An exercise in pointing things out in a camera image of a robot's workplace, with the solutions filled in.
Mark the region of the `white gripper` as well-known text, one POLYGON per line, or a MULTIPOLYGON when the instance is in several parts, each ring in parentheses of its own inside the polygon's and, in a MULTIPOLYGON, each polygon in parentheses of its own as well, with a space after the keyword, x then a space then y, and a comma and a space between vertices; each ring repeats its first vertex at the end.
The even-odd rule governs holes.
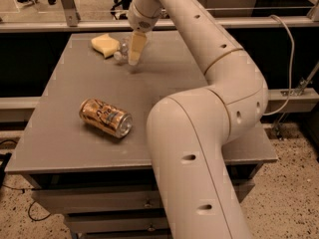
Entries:
POLYGON ((160 17, 161 3, 159 0, 133 0, 128 21, 134 30, 130 39, 129 59, 130 65, 135 66, 141 57, 147 42, 146 32, 151 31, 160 17))

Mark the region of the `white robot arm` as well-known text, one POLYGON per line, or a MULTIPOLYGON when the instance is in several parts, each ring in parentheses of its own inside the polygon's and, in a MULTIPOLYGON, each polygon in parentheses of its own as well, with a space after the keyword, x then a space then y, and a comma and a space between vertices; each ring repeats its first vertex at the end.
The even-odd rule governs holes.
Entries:
POLYGON ((207 81, 157 102, 147 120, 154 174, 173 239, 252 239, 222 156, 261 119, 268 88, 241 45, 196 0, 133 0, 150 31, 166 10, 207 81))

